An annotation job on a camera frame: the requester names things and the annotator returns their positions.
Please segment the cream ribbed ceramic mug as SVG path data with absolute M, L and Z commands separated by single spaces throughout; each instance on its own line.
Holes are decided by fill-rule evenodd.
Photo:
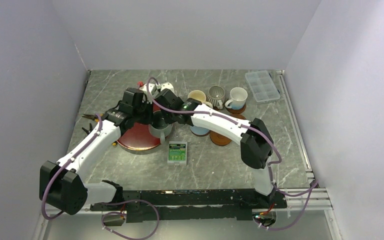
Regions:
M 188 96 L 188 98 L 192 98 L 192 99 L 195 99 L 195 100 L 198 100 L 200 101 L 202 104 L 208 106 L 209 108 L 213 109 L 213 104 L 210 103 L 209 101 L 207 101 L 207 96 L 206 94 L 201 91 L 201 90 L 192 90 Z

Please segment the grey-green ceramic mug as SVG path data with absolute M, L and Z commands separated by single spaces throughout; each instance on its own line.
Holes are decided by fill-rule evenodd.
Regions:
M 155 115 L 151 124 L 148 125 L 149 133 L 159 139 L 161 144 L 165 143 L 167 136 L 172 132 L 172 128 L 173 125 L 166 123 L 159 115 Z

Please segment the light blue ceramic mug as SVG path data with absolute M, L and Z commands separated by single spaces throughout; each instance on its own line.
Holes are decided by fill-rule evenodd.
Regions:
M 190 131 L 198 137 L 204 137 L 210 133 L 210 130 L 204 127 L 190 126 L 189 128 L 190 128 Z

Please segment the grey ribbed ceramic cup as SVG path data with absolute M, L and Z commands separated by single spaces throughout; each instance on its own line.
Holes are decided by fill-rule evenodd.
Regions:
M 214 85 L 209 88 L 206 95 L 206 101 L 210 102 L 215 110 L 222 110 L 224 108 L 226 93 L 223 87 Z

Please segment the white ceramic mug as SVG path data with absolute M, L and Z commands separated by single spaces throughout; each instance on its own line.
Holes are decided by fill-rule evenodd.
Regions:
M 248 92 L 242 87 L 234 87 L 229 92 L 229 98 L 225 102 L 224 106 L 229 109 L 240 109 L 248 98 Z

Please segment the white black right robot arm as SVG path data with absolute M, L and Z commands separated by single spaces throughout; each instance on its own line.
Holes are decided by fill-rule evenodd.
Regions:
M 252 169 L 256 203 L 267 208 L 275 201 L 276 185 L 269 169 L 275 147 L 261 119 L 232 117 L 193 98 L 183 101 L 168 88 L 156 91 L 152 102 L 161 109 L 168 123 L 205 128 L 238 144 L 242 162 Z

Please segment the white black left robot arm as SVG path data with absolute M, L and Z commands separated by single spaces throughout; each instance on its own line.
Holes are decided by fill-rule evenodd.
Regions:
M 107 180 L 85 184 L 83 179 L 94 162 L 135 123 L 150 123 L 153 97 L 144 88 L 127 88 L 115 107 L 96 114 L 97 125 L 74 149 L 56 162 L 46 161 L 41 166 L 39 198 L 45 219 L 52 219 L 46 213 L 46 205 L 69 215 L 84 205 L 104 203 L 111 210 L 123 205 L 122 187 L 118 184 Z

